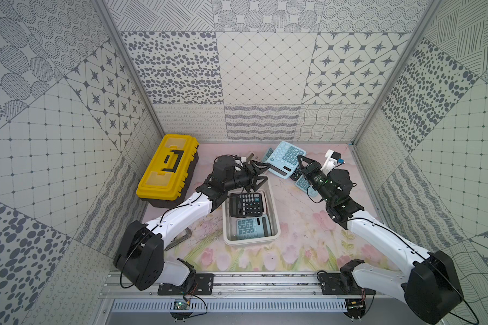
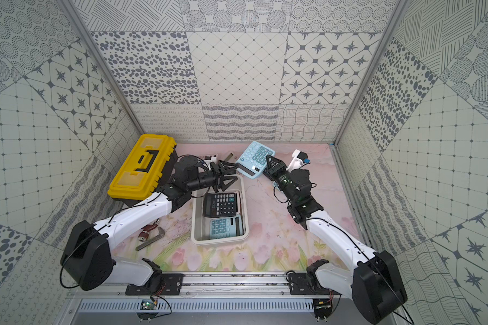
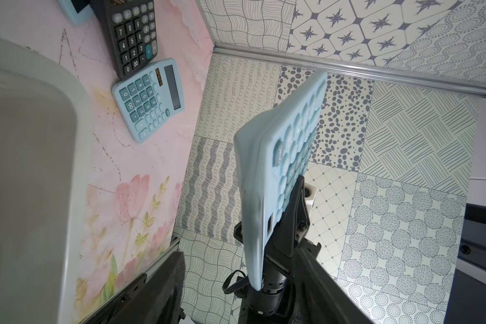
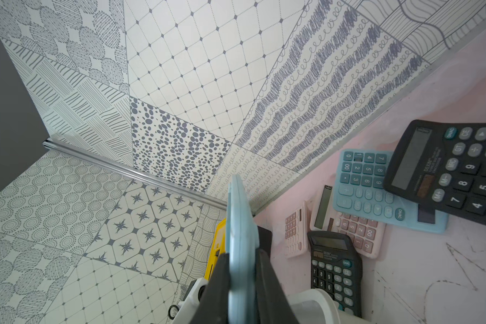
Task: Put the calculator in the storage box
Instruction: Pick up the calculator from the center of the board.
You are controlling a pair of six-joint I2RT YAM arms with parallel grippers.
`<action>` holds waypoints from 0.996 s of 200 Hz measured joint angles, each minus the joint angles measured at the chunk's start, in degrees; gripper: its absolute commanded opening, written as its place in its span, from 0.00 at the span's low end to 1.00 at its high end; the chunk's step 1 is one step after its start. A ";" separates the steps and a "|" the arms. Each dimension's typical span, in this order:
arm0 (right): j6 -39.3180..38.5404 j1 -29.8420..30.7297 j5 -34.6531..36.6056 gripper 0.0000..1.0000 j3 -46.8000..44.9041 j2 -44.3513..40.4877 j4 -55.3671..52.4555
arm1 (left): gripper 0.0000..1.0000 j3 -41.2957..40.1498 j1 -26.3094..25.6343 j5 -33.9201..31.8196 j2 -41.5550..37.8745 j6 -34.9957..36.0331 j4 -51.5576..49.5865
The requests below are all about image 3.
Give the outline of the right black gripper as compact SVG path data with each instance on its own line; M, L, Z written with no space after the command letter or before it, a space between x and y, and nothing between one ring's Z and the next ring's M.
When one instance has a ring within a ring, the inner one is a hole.
M303 323L295 288L294 252L315 257L321 245L305 236L309 230L305 202L305 177L297 178L290 202L265 247L262 288L254 290L248 275L237 277L234 295L241 299L238 323Z

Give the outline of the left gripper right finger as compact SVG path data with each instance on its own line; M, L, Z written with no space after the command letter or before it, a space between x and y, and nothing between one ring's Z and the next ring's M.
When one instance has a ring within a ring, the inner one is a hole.
M370 323L314 256L294 253L294 282L303 323Z

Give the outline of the white plastic storage box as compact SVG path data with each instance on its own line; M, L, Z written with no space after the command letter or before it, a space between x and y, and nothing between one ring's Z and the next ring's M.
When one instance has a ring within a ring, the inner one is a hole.
M65 68L0 38L0 323L71 323L93 130Z

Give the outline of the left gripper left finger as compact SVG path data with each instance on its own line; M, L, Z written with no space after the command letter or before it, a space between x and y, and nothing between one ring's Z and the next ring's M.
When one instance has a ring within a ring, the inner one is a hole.
M87 323L180 323L186 265L183 252L173 252L151 278L141 275L113 304L93 315Z

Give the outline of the black calculator back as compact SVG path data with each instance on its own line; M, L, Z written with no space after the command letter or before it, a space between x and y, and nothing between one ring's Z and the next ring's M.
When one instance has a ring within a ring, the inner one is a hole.
M120 79L133 76L156 57L154 1L91 0L90 7L99 20Z

